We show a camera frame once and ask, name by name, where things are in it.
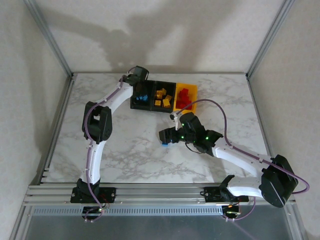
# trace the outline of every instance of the black bracket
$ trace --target black bracket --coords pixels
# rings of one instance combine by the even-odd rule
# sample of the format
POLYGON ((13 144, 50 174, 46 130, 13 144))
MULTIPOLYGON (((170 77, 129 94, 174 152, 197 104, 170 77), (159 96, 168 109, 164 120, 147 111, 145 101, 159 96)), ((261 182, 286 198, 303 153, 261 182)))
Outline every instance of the black bracket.
POLYGON ((220 184, 220 186, 206 186, 200 195, 204 197, 206 203, 248 203, 248 196, 233 196, 227 189, 228 182, 235 175, 228 175, 220 184))
MULTIPOLYGON (((100 187, 100 181, 96 184, 90 184, 90 187, 102 204, 112 204, 115 202, 116 198, 116 188, 115 187, 100 187)), ((81 178, 78 179, 76 187, 72 189, 70 203, 72 204, 95 204, 96 201, 90 194, 88 189, 88 184, 82 181, 81 178)))
MULTIPOLYGON (((284 156, 277 155, 271 160, 273 164, 294 173, 284 156)), ((259 189, 263 198, 271 205, 282 208, 298 185, 298 180, 273 166, 269 166, 267 169, 264 168, 262 172, 259 189)))
POLYGON ((148 79, 149 71, 142 66, 135 66, 133 74, 129 74, 123 81, 131 86, 148 79))
MULTIPOLYGON (((84 132, 85 139, 88 139, 87 133, 85 131, 85 118, 88 111, 95 105, 96 102, 88 101, 85 105, 83 121, 82 121, 82 131, 84 132)), ((108 140, 112 132, 112 116, 111 109, 108 106, 97 106, 88 117, 88 132, 91 138, 99 144, 102 141, 108 140)))

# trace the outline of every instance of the white marble surface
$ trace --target white marble surface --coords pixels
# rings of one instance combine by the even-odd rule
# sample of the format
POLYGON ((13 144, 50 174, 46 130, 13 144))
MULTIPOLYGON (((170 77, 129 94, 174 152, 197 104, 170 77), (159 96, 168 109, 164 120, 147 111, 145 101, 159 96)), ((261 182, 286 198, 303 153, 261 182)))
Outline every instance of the white marble surface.
MULTIPOLYGON (((85 104, 112 90, 121 74, 82 73, 76 78, 45 182, 76 182, 84 171, 88 142, 81 130, 85 104)), ((228 138, 266 154, 247 85, 241 74, 150 74, 150 80, 198 85, 198 99, 221 104, 228 138)), ((196 115, 206 129, 223 133, 223 115, 211 103, 200 103, 196 115)), ((226 175, 249 176, 219 158, 189 151, 184 143, 162 146, 158 132, 173 127, 168 113, 130 109, 126 100, 112 116, 113 132, 101 160, 101 182, 221 182, 226 175)))

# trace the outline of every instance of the purple cable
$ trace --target purple cable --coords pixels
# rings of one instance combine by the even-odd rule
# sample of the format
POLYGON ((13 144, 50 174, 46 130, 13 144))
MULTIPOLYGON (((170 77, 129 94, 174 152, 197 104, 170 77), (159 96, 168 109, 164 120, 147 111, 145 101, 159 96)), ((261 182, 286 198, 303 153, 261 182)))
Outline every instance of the purple cable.
MULTIPOLYGON (((227 138, 227 116, 226 116, 226 113, 225 113, 225 111, 223 110, 223 108, 220 106, 220 104, 217 103, 216 101, 213 101, 213 100, 211 100, 211 99, 199 99, 199 100, 196 100, 196 101, 188 104, 187 106, 185 106, 184 108, 182 108, 180 111, 178 111, 176 114, 177 114, 177 115, 180 114, 183 110, 187 109, 188 107, 190 107, 191 105, 193 105, 193 104, 195 104, 195 103, 205 102, 205 101, 211 102, 211 103, 215 104, 215 105, 221 110, 221 112, 222 112, 222 114, 223 114, 223 118, 224 118, 224 139, 225 139, 226 143, 227 143, 229 146, 233 146, 233 145, 229 142, 229 140, 228 140, 228 138, 227 138)), ((258 160, 258 161, 260 160, 259 157, 254 156, 254 155, 252 155, 251 153, 246 152, 246 151, 244 151, 244 150, 242 150, 242 149, 240 149, 240 148, 237 148, 236 146, 233 146, 233 148, 234 148, 235 150, 237 150, 238 152, 240 152, 240 153, 242 153, 242 154, 245 154, 245 155, 247 155, 247 156, 249 156, 249 157, 251 157, 251 158, 253 158, 253 159, 255 159, 255 160, 258 160)), ((301 180, 301 181, 305 184, 305 189, 303 189, 303 190, 301 190, 301 191, 295 191, 295 192, 293 192, 292 194, 302 194, 302 193, 307 192, 307 191, 310 189, 309 183, 308 183, 306 180, 304 180, 303 178, 301 178, 301 177, 295 175, 294 173, 292 173, 292 172, 290 172, 290 171, 288 171, 288 170, 286 170, 286 169, 284 169, 284 168, 282 168, 282 167, 280 167, 280 166, 278 166, 278 165, 276 165, 276 164, 274 164, 274 163, 272 163, 272 162, 269 162, 269 161, 267 161, 267 160, 265 160, 265 159, 263 159, 262 162, 265 163, 265 164, 268 164, 268 165, 270 165, 270 166, 272 166, 272 167, 274 167, 274 168, 276 168, 276 169, 278 169, 278 170, 280 170, 280 171, 282 171, 282 172, 284 172, 285 174, 288 174, 289 176, 291 176, 291 177, 293 177, 293 178, 295 178, 295 179, 301 180)))
MULTIPOLYGON (((120 88, 121 88, 121 87, 123 86, 123 84, 124 84, 124 83, 123 83, 124 77, 125 77, 125 75, 123 75, 123 76, 121 77, 120 81, 119 81, 119 82, 120 82, 120 88)), ((85 165, 86 183, 87 183, 87 185, 88 185, 88 189, 89 189, 89 192, 90 192, 91 196, 93 197, 93 199, 95 200, 95 202, 99 205, 99 208, 101 209, 100 215, 99 215, 97 218, 91 220, 92 223, 95 222, 95 221, 97 221, 99 218, 102 217, 102 215, 104 214, 104 209, 103 209, 101 203, 99 202, 99 200, 97 199, 97 197, 95 196, 94 192, 92 191, 91 186, 90 186, 90 182, 89 182, 89 179, 90 179, 89 170, 90 170, 90 163, 91 163, 91 162, 90 162, 90 156, 91 156, 92 144, 94 143, 94 140, 93 140, 92 137, 90 136, 90 133, 89 133, 89 130, 88 130, 88 118, 89 118, 90 114, 93 112, 93 110, 94 110, 96 107, 98 107, 98 106, 100 106, 101 104, 109 101, 109 100, 110 100, 117 92, 119 92, 119 91, 120 91, 120 89, 117 88, 117 89, 116 89, 113 93, 111 93, 105 100, 103 100, 103 101, 101 101, 101 102, 98 102, 98 103, 96 103, 95 105, 93 105, 93 106, 89 109, 89 111, 87 112, 87 114, 85 115, 85 118, 84 118, 84 131, 85 131, 85 134, 87 135, 88 139, 90 139, 90 147, 88 148, 88 152, 87 152, 87 155, 86 155, 86 165, 85 165)), ((94 209, 95 209, 95 208, 91 208, 91 209, 89 209, 89 210, 86 212, 86 214, 85 214, 85 216, 84 216, 84 220, 85 220, 85 221, 87 221, 87 216, 88 216, 89 212, 91 212, 91 211, 94 210, 94 209)))

